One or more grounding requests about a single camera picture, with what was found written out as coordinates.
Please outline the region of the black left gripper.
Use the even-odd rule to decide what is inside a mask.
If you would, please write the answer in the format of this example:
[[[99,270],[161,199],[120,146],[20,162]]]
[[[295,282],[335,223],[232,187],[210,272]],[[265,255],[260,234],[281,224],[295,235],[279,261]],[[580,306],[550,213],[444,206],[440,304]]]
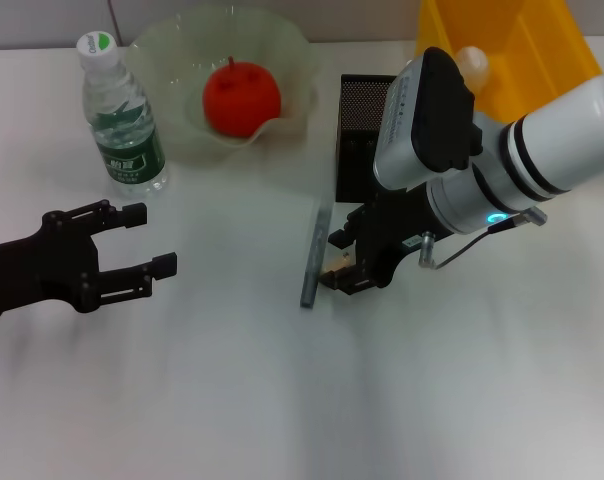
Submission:
[[[43,215],[31,236],[0,244],[0,313],[45,300],[60,300],[80,313],[150,297],[153,282],[177,274],[177,254],[99,272],[92,235],[147,223],[144,203],[121,209],[101,200],[68,212]]]

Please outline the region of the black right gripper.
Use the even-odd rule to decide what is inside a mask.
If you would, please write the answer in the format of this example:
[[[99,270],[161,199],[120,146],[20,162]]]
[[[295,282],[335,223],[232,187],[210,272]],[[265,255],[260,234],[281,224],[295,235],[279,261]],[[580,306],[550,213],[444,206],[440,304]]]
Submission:
[[[405,242],[424,233],[437,240],[453,234],[436,216],[425,184],[404,193],[379,193],[328,236],[328,243],[337,249],[355,242],[356,264],[321,274],[320,284],[347,295],[384,288],[403,259],[417,250]]]

